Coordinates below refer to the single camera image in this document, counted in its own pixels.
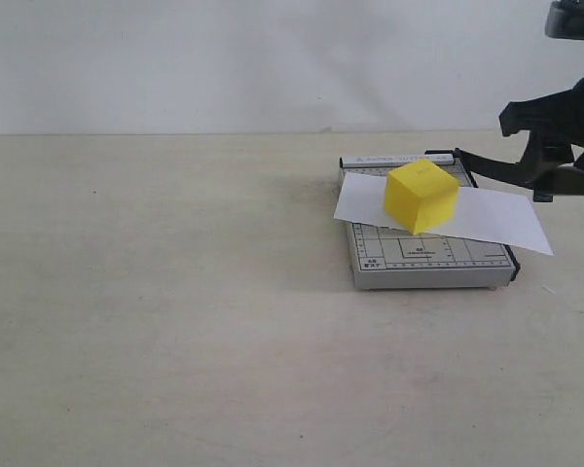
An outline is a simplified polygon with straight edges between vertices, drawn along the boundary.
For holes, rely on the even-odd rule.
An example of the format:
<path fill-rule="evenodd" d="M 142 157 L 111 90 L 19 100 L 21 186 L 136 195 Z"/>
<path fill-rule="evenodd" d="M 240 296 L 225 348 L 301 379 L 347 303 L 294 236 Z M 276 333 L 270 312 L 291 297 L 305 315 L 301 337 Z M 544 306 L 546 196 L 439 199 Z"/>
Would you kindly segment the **yellow foam cube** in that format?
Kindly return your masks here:
<path fill-rule="evenodd" d="M 409 233 L 420 234 L 453 218 L 459 187 L 449 172 L 420 159 L 388 172 L 383 209 Z"/>

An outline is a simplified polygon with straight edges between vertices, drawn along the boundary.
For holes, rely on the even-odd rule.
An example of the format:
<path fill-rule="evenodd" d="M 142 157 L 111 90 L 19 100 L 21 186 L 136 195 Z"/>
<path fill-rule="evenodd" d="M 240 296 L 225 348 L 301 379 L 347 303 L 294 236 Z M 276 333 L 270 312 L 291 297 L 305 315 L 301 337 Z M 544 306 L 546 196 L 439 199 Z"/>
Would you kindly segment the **grey paper cutter base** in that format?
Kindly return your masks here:
<path fill-rule="evenodd" d="M 505 287 L 521 265 L 508 245 L 344 222 L 358 290 Z"/>

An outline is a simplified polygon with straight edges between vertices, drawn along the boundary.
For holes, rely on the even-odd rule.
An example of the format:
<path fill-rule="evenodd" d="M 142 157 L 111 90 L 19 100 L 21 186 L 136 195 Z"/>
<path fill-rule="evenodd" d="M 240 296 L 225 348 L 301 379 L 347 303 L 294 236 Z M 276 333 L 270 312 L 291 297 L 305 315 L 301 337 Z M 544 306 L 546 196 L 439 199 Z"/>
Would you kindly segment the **white paper sheet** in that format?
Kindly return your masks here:
<path fill-rule="evenodd" d="M 384 176 L 346 174 L 334 218 L 402 231 L 404 227 L 383 209 L 385 185 Z M 502 243 L 549 256 L 553 254 L 529 199 L 494 190 L 461 187 L 453 217 L 424 232 Z"/>

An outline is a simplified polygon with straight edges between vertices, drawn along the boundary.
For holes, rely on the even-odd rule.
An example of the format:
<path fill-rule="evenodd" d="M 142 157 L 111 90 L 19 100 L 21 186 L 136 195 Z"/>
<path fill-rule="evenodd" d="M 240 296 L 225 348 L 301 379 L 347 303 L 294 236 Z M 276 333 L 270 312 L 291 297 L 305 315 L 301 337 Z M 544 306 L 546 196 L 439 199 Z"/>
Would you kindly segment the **black cutter blade arm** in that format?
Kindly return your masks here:
<path fill-rule="evenodd" d="M 518 185 L 519 168 L 518 162 L 500 162 L 483 158 L 479 155 L 469 153 L 459 148 L 453 150 L 426 150 L 426 156 L 450 155 L 460 158 L 461 163 L 472 173 L 493 179 L 508 185 Z M 579 164 L 574 162 L 575 167 L 584 170 L 584 162 Z M 584 197 L 584 190 L 531 190 L 534 202 L 552 202 L 554 197 Z"/>

